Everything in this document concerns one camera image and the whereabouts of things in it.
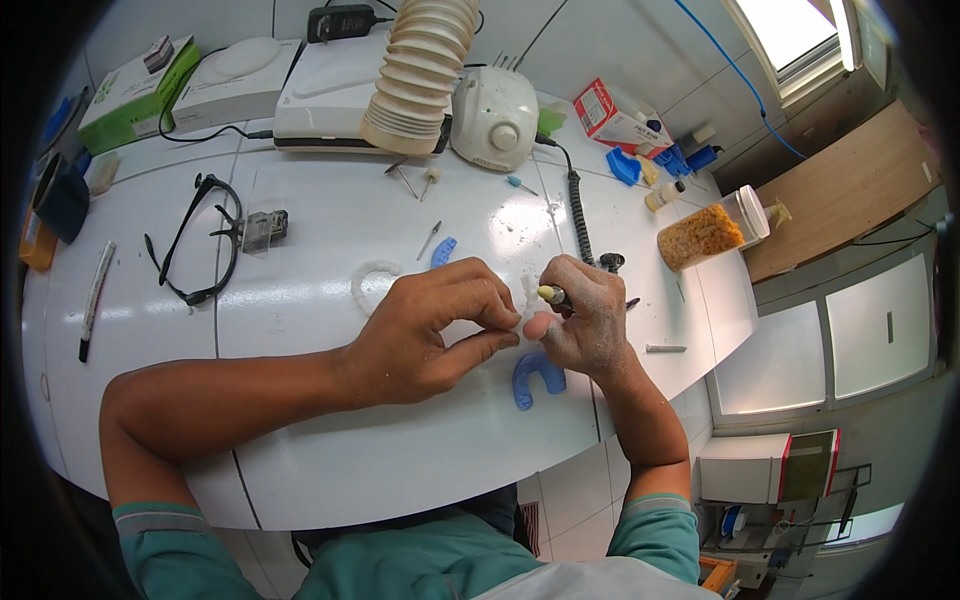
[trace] power adapter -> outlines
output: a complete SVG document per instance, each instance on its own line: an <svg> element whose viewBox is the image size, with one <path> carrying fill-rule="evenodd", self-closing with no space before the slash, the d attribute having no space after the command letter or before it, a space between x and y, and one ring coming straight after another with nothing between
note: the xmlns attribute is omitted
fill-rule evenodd
<svg viewBox="0 0 960 600"><path fill-rule="evenodd" d="M371 27L388 20L378 18L373 14L373 7L366 4L320 7L310 11L307 17L306 40L312 44L345 37L363 37Z"/></svg>

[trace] hand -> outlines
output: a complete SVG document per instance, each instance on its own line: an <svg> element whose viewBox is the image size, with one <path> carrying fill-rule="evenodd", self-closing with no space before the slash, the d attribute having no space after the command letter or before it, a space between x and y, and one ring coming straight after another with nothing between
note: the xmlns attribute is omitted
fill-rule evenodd
<svg viewBox="0 0 960 600"><path fill-rule="evenodd" d="M624 372L636 362L636 353L627 342L623 279L562 254L546 266L540 285L564 288L574 310L570 313L554 306L564 322L538 312L523 327L528 340L543 343L550 362L597 380Z"/></svg>
<svg viewBox="0 0 960 600"><path fill-rule="evenodd" d="M440 332L458 319L484 328L447 348ZM447 392L498 350L520 343L510 289L479 258L394 282L366 326L340 348L337 371L357 408L420 402Z"/></svg>

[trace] black eyeglasses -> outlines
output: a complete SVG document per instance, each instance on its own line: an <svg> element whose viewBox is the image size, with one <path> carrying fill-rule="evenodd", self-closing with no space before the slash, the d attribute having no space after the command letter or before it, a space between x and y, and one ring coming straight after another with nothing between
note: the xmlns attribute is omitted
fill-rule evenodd
<svg viewBox="0 0 960 600"><path fill-rule="evenodd" d="M143 239L147 243L147 254L150 255L151 260L154 261L154 266L156 266L156 269L160 272L159 285L163 285L164 283L167 284L170 289L180 297L181 300L186 302L187 306L196 306L211 296L219 294L220 291L227 286L227 282L230 281L230 276L233 275L233 268L236 267L237 253L240 250L240 244L243 239L243 209L240 207L240 199L237 198L236 192L234 192L233 188L228 184L218 180L213 175L207 175L205 178L201 179L202 176L202 173L197 174L197 179L193 184L194 187L197 188L197 194L193 197L193 202L190 203L190 207L186 211L186 216L183 217L183 222L180 223L180 230L177 231L177 237L174 238L173 245L170 246L170 250L167 251L167 255L163 257L162 267L156 262L156 256L154 256L154 243L150 240L150 236L146 233L143 234ZM227 190L227 193L231 198L233 198L233 203L237 206L236 217L231 217L227 214L226 209L219 204L216 204L214 208L219 210L220 213L224 215L224 218L227 219L230 228L221 229L219 231L210 233L211 236L225 235L227 238L229 238L230 264L227 266L227 270L224 272L223 278L221 278L220 281L218 281L215 285L204 290L186 294L167 279L167 272L170 271L170 261L173 259L174 250L177 248L177 243L180 241L180 236L183 234L183 229L186 227L187 221L190 220L190 215L193 214L193 211L204 199L206 193L214 187L222 187L223 189Z"/></svg>

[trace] teal shirt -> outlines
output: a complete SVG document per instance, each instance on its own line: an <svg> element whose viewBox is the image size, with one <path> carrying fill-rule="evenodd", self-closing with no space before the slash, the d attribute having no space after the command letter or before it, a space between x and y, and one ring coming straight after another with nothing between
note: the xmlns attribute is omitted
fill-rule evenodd
<svg viewBox="0 0 960 600"><path fill-rule="evenodd" d="M124 561L144 598L259 598L196 509L142 502L113 511ZM697 517L674 494L623 507L607 556L644 561L696 585ZM485 521L450 507L404 529L375 524L323 544L296 600L472 598L543 566Z"/></svg>

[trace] white table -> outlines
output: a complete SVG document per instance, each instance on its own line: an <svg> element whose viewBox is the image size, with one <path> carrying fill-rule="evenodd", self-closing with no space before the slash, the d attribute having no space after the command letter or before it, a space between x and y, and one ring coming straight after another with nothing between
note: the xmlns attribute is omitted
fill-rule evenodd
<svg viewBox="0 0 960 600"><path fill-rule="evenodd" d="M247 131L269 126L269 119L250 122ZM620 273L628 294L642 298L628 316L628 336L658 386L673 397L756 328L739 253L676 275L657 252L657 230L719 198L716 186L706 174L684 193L684 202L652 214L642 200L646 189L631 189L601 171L605 148L587 140L575 120L556 138L583 178L594 255L624 254ZM176 358L278 355L347 344L366 321L349 293L353 269L384 258L405 274L422 271L447 235L458 240L451 259L483 258L510 287L521 312L521 276L536 279L554 255L577 253L565 162L554 149L537 148L516 172L539 197L448 149L429 162L444 176L418 203L399 178L383 175L392 162L385 156L285 154L235 139L178 150L157 140L118 153L132 164L128 175L92 201L74 243L58 245L51 270L30 272L25 288L24 373L44 455L62 476L102 497L97 419L103 390L116 374ZM403 169L420 192L426 161L411 159ZM156 285L143 233L151 234L158 254L166 252L198 172L228 181L245 214L251 204L254 210L286 209L290 226L266 259L241 254L215 307L209 302L190 311ZM207 236L220 228L213 205L225 196L211 192L187 226L170 276L181 289L211 285L226 266L226 246L217 265L217 238ZM444 225L418 262L417 252L438 220ZM108 239L117 250L90 357L82 364L77 350L84 304ZM365 288L379 298L389 284L388 277L370 276ZM455 324L444 338L452 343L475 329ZM688 350L642 354L648 343ZM328 415L264 436L191 466L190 488L214 526L306 529L428 510L549 468L608 438L612 423L599 390L573 372L567 391L557 396L532 377L534 407L517 410L513 367L536 346L524 342L500 352L450 393L416 406Z"/></svg>

